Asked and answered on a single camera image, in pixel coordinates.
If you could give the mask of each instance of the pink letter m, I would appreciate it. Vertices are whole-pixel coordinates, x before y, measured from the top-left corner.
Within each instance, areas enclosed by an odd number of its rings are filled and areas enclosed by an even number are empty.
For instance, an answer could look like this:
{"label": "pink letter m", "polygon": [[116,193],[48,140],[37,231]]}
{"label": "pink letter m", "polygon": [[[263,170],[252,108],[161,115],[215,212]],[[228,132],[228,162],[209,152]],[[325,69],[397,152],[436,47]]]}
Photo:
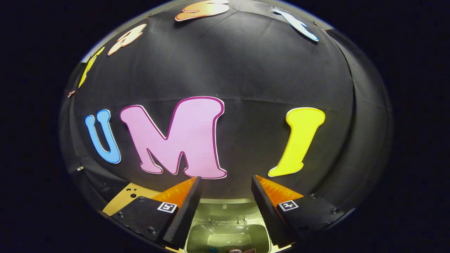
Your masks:
{"label": "pink letter m", "polygon": [[223,113],[224,103],[220,99],[183,99],[175,107],[167,137],[141,105],[124,108],[120,118],[128,126],[144,171],[162,173],[162,168],[153,161],[153,154],[172,175],[176,175],[184,154],[186,175],[220,179],[226,177],[226,171],[220,168],[217,157],[216,122]]}

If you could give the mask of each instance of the cutout letter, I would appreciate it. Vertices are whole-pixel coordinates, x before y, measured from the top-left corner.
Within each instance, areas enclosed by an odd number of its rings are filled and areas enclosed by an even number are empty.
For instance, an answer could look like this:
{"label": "cutout letter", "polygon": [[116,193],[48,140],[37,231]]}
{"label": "cutout letter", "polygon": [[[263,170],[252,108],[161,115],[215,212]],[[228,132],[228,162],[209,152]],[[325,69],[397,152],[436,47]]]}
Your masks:
{"label": "cutout letter", "polygon": [[86,79],[86,74],[90,70],[90,67],[92,67],[92,65],[94,64],[95,59],[97,59],[97,56],[103,51],[104,48],[105,47],[102,47],[97,53],[95,53],[94,56],[87,63],[87,66],[86,66],[86,69],[85,69],[85,71],[83,73],[83,76],[81,76],[81,81],[80,81],[80,84],[78,85],[78,88],[80,88],[81,85],[83,84],[84,80]]}
{"label": "cutout letter", "polygon": [[228,0],[209,0],[191,4],[186,6],[183,12],[175,17],[175,20],[184,21],[222,14],[230,9],[228,5],[225,5],[227,3],[229,3]]}
{"label": "cutout letter", "polygon": [[308,30],[306,30],[305,27],[308,27],[307,25],[305,25],[303,22],[301,22],[300,20],[294,18],[291,14],[288,14],[284,11],[281,10],[277,10],[277,9],[272,9],[274,12],[281,14],[281,16],[283,16],[283,18],[291,24],[291,26],[293,26],[297,31],[301,32],[302,34],[304,34],[306,37],[312,39],[313,41],[319,41],[319,39],[312,33],[310,33]]}
{"label": "cutout letter", "polygon": [[217,156],[216,121],[223,113],[224,103],[220,99],[183,99],[175,107],[167,137],[141,105],[124,108],[120,117],[128,126],[144,171],[162,173],[162,168],[153,161],[154,156],[172,175],[176,175],[184,154],[186,175],[220,179],[226,177],[226,171],[220,168]]}
{"label": "cutout letter", "polygon": [[296,173],[303,167],[302,160],[308,151],[315,131],[325,121],[325,114],[315,108],[295,108],[286,114],[291,135],[278,165],[268,176],[282,176]]}
{"label": "cutout letter", "polygon": [[111,132],[111,127],[109,125],[109,119],[111,118],[111,113],[109,110],[101,110],[97,113],[97,120],[100,122],[102,126],[103,133],[105,134],[106,142],[109,145],[109,152],[107,152],[102,145],[100,144],[99,137],[97,135],[97,131],[95,130],[95,118],[92,115],[89,115],[85,119],[85,123],[87,129],[89,131],[90,138],[92,143],[94,144],[95,149],[99,153],[99,155],[110,163],[119,163],[120,162],[120,152],[117,147],[116,140],[114,139],[113,133]]}
{"label": "cutout letter", "polygon": [[142,30],[146,25],[147,24],[136,26],[135,28],[122,35],[117,40],[117,43],[114,44],[114,46],[112,46],[112,48],[109,50],[108,55],[114,54],[117,50],[119,50],[119,48],[129,45],[131,42],[141,36]]}

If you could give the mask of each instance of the blue letter u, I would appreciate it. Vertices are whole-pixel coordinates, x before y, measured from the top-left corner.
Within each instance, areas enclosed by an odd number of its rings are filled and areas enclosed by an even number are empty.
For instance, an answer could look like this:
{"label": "blue letter u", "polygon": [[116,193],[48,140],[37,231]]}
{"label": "blue letter u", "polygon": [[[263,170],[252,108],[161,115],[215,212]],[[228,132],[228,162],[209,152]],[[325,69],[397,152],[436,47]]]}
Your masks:
{"label": "blue letter u", "polygon": [[92,115],[86,117],[85,123],[87,129],[89,130],[90,139],[94,144],[95,149],[99,153],[99,155],[110,163],[119,163],[120,162],[120,152],[117,147],[116,140],[111,132],[111,127],[109,125],[109,119],[111,118],[111,114],[109,110],[101,110],[97,113],[97,120],[100,122],[102,126],[103,133],[105,134],[106,141],[109,145],[109,152],[102,147],[100,144],[99,137],[97,135],[97,131],[95,130],[95,118]]}

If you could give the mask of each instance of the orange soft finger pad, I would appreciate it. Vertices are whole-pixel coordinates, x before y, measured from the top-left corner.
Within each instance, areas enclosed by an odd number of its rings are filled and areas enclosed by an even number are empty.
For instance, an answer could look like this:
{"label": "orange soft finger pad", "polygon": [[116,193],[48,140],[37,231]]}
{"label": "orange soft finger pad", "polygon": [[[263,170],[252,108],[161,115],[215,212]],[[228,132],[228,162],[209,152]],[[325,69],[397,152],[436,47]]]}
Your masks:
{"label": "orange soft finger pad", "polygon": [[185,201],[186,196],[191,190],[191,187],[194,184],[196,178],[197,177],[193,177],[189,180],[179,183],[154,196],[152,199],[161,202],[176,204],[178,208],[180,208],[183,205],[183,202]]}
{"label": "orange soft finger pad", "polygon": [[259,180],[262,188],[264,188],[264,191],[267,194],[267,197],[269,197],[270,201],[272,202],[274,208],[277,208],[277,205],[279,203],[303,197],[303,195],[301,195],[300,193],[297,193],[289,188],[262,178],[258,175],[256,175],[256,178]]}

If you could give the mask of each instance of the yellow letter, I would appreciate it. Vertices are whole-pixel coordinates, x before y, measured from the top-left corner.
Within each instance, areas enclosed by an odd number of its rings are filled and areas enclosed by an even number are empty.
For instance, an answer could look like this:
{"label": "yellow letter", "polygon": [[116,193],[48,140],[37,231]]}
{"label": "yellow letter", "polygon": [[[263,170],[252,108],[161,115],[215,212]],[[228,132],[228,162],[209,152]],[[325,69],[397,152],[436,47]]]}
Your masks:
{"label": "yellow letter", "polygon": [[119,48],[124,47],[126,45],[129,45],[131,42],[133,42],[135,39],[137,39],[142,34],[142,29],[147,24],[142,24],[139,26],[136,26],[135,28],[129,30],[124,35],[122,35],[118,40],[117,43],[112,46],[112,48],[109,50],[108,55],[114,54]]}
{"label": "yellow letter", "polygon": [[86,69],[85,69],[83,75],[81,76],[81,81],[80,81],[80,84],[78,85],[78,88],[80,88],[81,85],[83,84],[84,80],[86,79],[87,72],[90,70],[90,67],[92,67],[92,64],[94,64],[95,59],[103,51],[104,48],[105,47],[102,47],[102,49],[100,49],[97,53],[95,53],[94,56],[87,63]]}
{"label": "yellow letter", "polygon": [[325,121],[325,114],[315,108],[295,108],[286,114],[291,127],[291,136],[278,165],[268,176],[282,176],[296,173],[303,167],[302,160],[308,151],[315,131]]}
{"label": "yellow letter", "polygon": [[191,4],[186,6],[183,9],[183,12],[175,17],[175,20],[184,21],[193,18],[202,18],[221,14],[230,9],[228,5],[224,5],[227,3],[229,3],[228,0],[209,0]]}

